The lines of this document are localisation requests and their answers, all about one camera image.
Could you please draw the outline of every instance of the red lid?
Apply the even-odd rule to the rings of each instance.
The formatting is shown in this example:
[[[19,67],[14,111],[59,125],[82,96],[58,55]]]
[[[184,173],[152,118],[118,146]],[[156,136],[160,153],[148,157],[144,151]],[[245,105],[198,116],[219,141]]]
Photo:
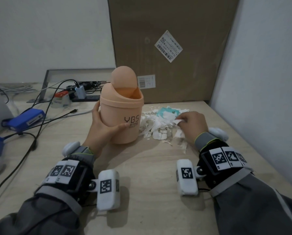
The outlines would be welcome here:
[[[69,94],[69,92],[67,90],[64,90],[64,91],[61,91],[61,92],[56,93],[55,94],[55,97],[60,98],[60,97],[65,96],[66,94]]]

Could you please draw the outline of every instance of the blue box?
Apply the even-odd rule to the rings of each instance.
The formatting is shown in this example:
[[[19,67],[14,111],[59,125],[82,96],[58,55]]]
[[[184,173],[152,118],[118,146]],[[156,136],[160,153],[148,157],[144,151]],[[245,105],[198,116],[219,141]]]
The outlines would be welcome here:
[[[27,128],[32,126],[34,123],[43,119],[44,117],[45,113],[43,110],[30,109],[20,114],[19,116],[11,119],[7,123],[7,127],[10,130],[14,130],[16,132],[22,132],[23,130],[26,130]]]

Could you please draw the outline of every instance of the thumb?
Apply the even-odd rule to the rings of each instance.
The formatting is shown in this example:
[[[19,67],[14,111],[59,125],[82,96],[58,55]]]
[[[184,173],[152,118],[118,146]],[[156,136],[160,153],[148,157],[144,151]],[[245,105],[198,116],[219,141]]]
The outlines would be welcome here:
[[[121,132],[122,130],[127,129],[130,126],[130,123],[123,123],[123,124],[119,124],[117,126],[111,127],[111,132],[112,134],[117,134],[118,132]]]

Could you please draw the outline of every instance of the person's right hand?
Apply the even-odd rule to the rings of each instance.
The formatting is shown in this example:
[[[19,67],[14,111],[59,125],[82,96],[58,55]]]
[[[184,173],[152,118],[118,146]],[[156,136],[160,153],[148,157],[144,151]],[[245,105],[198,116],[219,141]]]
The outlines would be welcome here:
[[[194,143],[195,139],[203,132],[208,132],[208,126],[203,114],[196,111],[184,112],[180,114],[177,120],[184,120],[179,122],[178,126],[183,130],[188,142]]]

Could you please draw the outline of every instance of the cardboard box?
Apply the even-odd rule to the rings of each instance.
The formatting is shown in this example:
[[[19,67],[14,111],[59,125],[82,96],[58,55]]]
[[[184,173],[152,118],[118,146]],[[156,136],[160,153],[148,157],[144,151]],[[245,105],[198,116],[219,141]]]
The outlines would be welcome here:
[[[237,4],[238,0],[109,0],[117,66],[129,66],[137,76],[155,75],[155,88],[143,89],[139,78],[145,103],[210,100]],[[172,62],[156,45],[166,31],[183,49]],[[172,40],[164,39],[165,47]],[[179,51],[169,50],[168,57]],[[153,87],[152,78],[146,77],[146,85]]]

